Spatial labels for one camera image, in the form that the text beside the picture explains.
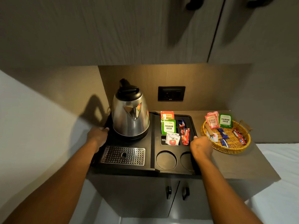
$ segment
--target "stainless steel kettle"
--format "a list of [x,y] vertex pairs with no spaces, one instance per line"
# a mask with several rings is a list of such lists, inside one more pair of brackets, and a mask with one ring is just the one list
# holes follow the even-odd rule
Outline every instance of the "stainless steel kettle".
[[141,136],[150,125],[145,98],[140,89],[126,79],[121,79],[119,84],[112,103],[113,128],[123,136]]

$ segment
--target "hand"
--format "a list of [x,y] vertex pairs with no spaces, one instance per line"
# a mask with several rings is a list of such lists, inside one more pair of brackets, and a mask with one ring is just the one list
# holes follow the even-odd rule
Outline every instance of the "hand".
[[193,141],[190,143],[190,150],[197,162],[201,162],[203,159],[211,160],[212,158],[212,143],[206,136],[200,138],[194,136]]
[[99,151],[99,148],[103,146],[103,144],[107,140],[109,128],[106,127],[105,129],[99,128],[99,127],[93,127],[87,134],[87,140],[88,142],[95,142],[96,144],[96,150],[95,153]]

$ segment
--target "person's left hand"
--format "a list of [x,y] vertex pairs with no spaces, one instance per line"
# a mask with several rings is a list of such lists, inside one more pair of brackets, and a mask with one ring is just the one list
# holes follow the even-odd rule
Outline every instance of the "person's left hand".
[[99,148],[103,146],[103,144],[107,140],[109,128],[106,127],[105,129],[99,127],[93,127],[87,134],[86,142],[96,142],[96,150],[95,153],[99,151]]

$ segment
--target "round woven tray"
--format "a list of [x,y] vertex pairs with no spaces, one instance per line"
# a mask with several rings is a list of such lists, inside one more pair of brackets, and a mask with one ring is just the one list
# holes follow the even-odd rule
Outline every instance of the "round woven tray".
[[[207,131],[204,127],[205,124],[206,124],[206,121],[204,122],[204,124],[202,125],[202,128],[201,128],[201,133],[203,136],[207,136]],[[224,132],[229,136],[229,139],[226,139],[226,142],[229,145],[229,148],[222,146],[220,142],[214,142],[210,139],[210,141],[212,142],[212,146],[215,150],[218,150],[219,152],[223,152],[223,153],[227,153],[227,154],[237,154],[237,153],[243,152],[249,146],[249,144],[251,142],[251,138],[250,138],[248,131],[236,121],[233,121],[233,127],[236,127],[242,133],[242,135],[247,140],[247,144],[241,145],[241,143],[239,142],[237,137],[234,135],[232,129],[222,128],[224,130]],[[218,135],[218,140],[222,139],[222,136],[217,129],[212,129],[212,131],[213,131],[213,133],[216,133]]]

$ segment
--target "perforated metal grate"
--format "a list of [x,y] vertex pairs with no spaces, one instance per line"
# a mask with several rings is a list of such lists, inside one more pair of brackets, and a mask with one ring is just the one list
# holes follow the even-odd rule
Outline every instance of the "perforated metal grate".
[[144,166],[145,148],[106,146],[101,163]]

